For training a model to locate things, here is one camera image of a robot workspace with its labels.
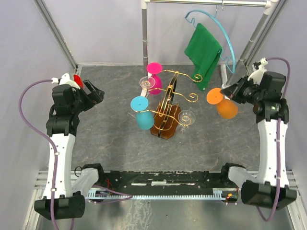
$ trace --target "robotic arm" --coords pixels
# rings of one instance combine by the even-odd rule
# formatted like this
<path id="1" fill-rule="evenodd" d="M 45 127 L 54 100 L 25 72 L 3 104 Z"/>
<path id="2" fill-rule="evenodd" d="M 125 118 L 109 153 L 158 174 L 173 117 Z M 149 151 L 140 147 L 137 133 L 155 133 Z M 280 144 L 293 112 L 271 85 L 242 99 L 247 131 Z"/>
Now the robotic arm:
<path id="1" fill-rule="evenodd" d="M 105 93 L 85 80 L 83 83 L 90 91 L 87 94 L 75 81 L 70 80 L 69 74 L 64 74 L 61 79 L 53 78 L 53 82 L 59 85 L 52 90 L 54 104 L 50 109 L 46 127 L 47 134 L 55 143 L 58 152 L 54 153 L 50 144 L 47 185 L 43 199 L 35 201 L 34 209 L 50 220 L 51 192 L 55 192 L 55 219 L 80 218 L 85 209 L 84 196 L 93 184 L 104 180 L 104 172 L 101 164 L 84 165 L 79 178 L 71 184 L 71 154 L 79 124 L 78 115 L 102 102 Z M 53 168 L 55 154 L 58 156 L 56 172 Z"/>
<path id="2" fill-rule="evenodd" d="M 244 204 L 272 208 L 276 193 L 277 144 L 280 142 L 280 195 L 277 209 L 296 200 L 296 191 L 289 189 L 285 168 L 285 135 L 289 121 L 287 102 L 282 96 L 286 77 L 280 73 L 266 71 L 265 58 L 255 63 L 257 69 L 249 77 L 241 78 L 234 85 L 222 89 L 221 93 L 239 103 L 253 104 L 260 134 L 260 166 L 257 177 L 251 176 L 240 165 L 227 163 L 222 172 L 241 188 Z M 280 140 L 276 139 L 278 119 Z"/>

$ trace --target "blue hanger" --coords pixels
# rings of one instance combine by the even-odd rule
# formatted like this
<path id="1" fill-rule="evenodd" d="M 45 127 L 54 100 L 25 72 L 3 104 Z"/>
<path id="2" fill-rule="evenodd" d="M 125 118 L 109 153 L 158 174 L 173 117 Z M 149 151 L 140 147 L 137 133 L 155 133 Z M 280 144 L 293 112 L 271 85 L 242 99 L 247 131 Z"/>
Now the blue hanger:
<path id="1" fill-rule="evenodd" d="M 230 70 L 231 73 L 235 73 L 236 71 L 236 59 L 235 59 L 235 53 L 234 53 L 234 49 L 232 48 L 232 45 L 231 45 L 231 42 L 230 42 L 230 39 L 225 31 L 225 29 L 223 28 L 223 26 L 220 24 L 220 22 L 215 18 L 215 16 L 212 16 L 211 14 L 209 14 L 208 12 L 206 11 L 202 11 L 202 10 L 192 10 L 190 12 L 187 13 L 187 15 L 185 16 L 185 19 L 191 23 L 195 28 L 196 28 L 196 25 L 195 25 L 195 18 L 192 18 L 191 21 L 188 20 L 188 16 L 190 13 L 192 12 L 200 12 L 200 13 L 204 13 L 206 14 L 207 16 L 209 16 L 219 27 L 220 29 L 222 30 L 225 38 L 226 38 L 226 41 L 228 43 L 228 46 L 229 46 L 229 49 L 230 49 L 230 52 L 231 52 L 231 58 L 232 58 L 232 62 L 233 62 L 233 65 L 232 65 L 232 69 L 230 69 L 228 63 L 230 61 L 230 57 L 227 56 L 227 57 L 222 57 L 223 53 L 224 53 L 224 50 L 222 49 L 221 51 L 221 56 L 220 58 L 223 60 L 223 61 L 226 61 L 226 66 L 227 68 Z"/>

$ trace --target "clothing rack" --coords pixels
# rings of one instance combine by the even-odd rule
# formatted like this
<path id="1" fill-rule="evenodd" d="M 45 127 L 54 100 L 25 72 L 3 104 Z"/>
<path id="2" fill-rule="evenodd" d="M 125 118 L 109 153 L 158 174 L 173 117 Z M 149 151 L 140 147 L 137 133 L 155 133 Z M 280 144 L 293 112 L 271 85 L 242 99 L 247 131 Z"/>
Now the clothing rack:
<path id="1" fill-rule="evenodd" d="M 143 68 L 144 75 L 148 76 L 146 67 L 148 65 L 148 42 L 147 42 L 147 7 L 149 3 L 181 3 L 181 4 L 201 4 L 201 5 L 221 5 L 223 6 L 249 6 L 249 7 L 263 7 L 264 12 L 260 18 L 253 34 L 251 35 L 249 41 L 247 42 L 236 66 L 244 64 L 250 49 L 259 33 L 262 31 L 267 18 L 271 15 L 279 0 L 267 0 L 267 1 L 238 1 L 238 0 L 141 0 L 142 7 L 142 34 L 143 34 Z M 231 77 L 227 77 L 226 64 L 221 65 L 221 77 L 222 77 L 222 88 L 230 86 L 235 83 L 235 74 Z"/>

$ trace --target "teal glass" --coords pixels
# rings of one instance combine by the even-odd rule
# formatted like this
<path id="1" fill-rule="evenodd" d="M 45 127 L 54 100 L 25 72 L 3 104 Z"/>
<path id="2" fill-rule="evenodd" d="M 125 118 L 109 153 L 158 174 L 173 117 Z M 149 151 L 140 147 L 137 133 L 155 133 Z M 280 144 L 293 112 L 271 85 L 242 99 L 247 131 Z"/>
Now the teal glass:
<path id="1" fill-rule="evenodd" d="M 148 130 L 154 126 L 154 117 L 151 112 L 143 112 L 136 114 L 136 123 L 142 130 Z"/>

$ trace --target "black wire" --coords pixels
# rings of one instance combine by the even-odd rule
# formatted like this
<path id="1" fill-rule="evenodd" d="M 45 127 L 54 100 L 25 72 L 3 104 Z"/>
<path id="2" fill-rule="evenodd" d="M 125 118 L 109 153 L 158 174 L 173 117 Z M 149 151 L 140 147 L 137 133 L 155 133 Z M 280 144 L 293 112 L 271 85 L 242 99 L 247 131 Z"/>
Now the black wire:
<path id="1" fill-rule="evenodd" d="M 73 172 L 75 173 L 75 176 L 76 176 L 76 177 L 79 177 L 79 176 L 77 176 L 77 174 L 76 174 L 77 168 L 80 168 L 80 169 L 81 169 L 81 172 L 82 172 L 82 167 L 81 167 L 81 166 L 77 166 L 77 167 L 75 168 L 75 170 L 73 171 Z"/>

